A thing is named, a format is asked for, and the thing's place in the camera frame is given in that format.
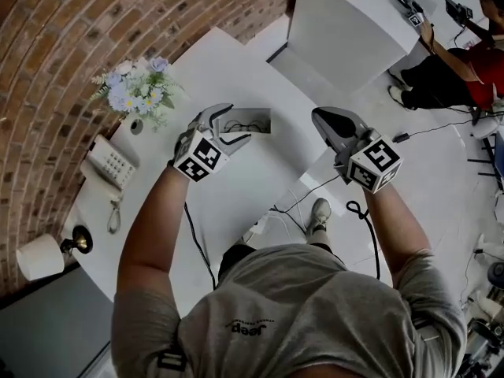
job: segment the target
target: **black pants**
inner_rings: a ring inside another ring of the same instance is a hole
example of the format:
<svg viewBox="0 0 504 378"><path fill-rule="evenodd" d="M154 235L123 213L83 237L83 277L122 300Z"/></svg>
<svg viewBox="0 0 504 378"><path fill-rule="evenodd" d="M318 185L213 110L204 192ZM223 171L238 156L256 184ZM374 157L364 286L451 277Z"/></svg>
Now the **black pants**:
<svg viewBox="0 0 504 378"><path fill-rule="evenodd" d="M330 252L332 254L331 248L323 243L312 243L311 245L318 246L319 248L325 249L327 252ZM221 279L223 273L227 272L239 261L255 251L256 250L254 248L244 244L233 245L231 248L229 248L222 257L222 262L220 263L219 280Z"/></svg>
<svg viewBox="0 0 504 378"><path fill-rule="evenodd" d="M460 57L466 50L449 49ZM406 108L438 109L448 106L476 106L463 79L438 56L427 57L417 67L401 72L406 83L413 87L402 93Z"/></svg>

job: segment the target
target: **curved brick wall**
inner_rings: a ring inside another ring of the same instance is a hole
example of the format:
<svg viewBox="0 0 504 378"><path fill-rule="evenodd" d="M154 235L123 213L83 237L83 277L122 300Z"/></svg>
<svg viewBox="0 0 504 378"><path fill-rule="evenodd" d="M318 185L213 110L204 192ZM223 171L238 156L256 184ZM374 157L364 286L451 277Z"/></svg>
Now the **curved brick wall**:
<svg viewBox="0 0 504 378"><path fill-rule="evenodd" d="M287 0L0 0L0 297L21 289L16 248L59 236L78 165L117 115L89 103L93 75L125 58L175 61L211 27L242 42Z"/></svg>

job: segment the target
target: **gray t-shirt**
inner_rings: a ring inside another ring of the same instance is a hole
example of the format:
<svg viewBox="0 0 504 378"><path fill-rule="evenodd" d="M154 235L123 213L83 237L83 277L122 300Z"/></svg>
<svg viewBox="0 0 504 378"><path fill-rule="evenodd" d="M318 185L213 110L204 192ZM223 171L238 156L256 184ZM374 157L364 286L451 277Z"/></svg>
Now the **gray t-shirt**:
<svg viewBox="0 0 504 378"><path fill-rule="evenodd" d="M182 319L169 296L116 295L112 352L120 378L277 377L319 364L443 378L457 372L465 341L428 251L393 289L321 248L285 245L247 256Z"/></svg>

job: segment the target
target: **white telephone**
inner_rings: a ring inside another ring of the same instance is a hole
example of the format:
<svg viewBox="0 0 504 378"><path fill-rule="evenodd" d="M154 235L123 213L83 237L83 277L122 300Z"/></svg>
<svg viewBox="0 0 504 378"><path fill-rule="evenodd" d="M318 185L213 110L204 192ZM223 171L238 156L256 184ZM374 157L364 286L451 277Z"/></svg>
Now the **white telephone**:
<svg viewBox="0 0 504 378"><path fill-rule="evenodd" d="M102 135L96 136L94 145L80 164L80 171L86 179L110 198L113 212L107 228L112 234L119 231L120 201L135 170L135 166ZM112 226L114 215L117 222Z"/></svg>

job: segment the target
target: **white lamp shade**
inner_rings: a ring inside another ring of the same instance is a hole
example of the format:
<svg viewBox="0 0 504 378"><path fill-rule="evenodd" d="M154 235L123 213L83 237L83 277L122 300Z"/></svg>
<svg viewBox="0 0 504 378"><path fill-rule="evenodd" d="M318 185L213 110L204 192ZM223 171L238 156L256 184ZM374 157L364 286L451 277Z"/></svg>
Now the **white lamp shade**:
<svg viewBox="0 0 504 378"><path fill-rule="evenodd" d="M16 251L17 264L27 280L37 280L63 272L65 262L60 247L49 234L41 235Z"/></svg>

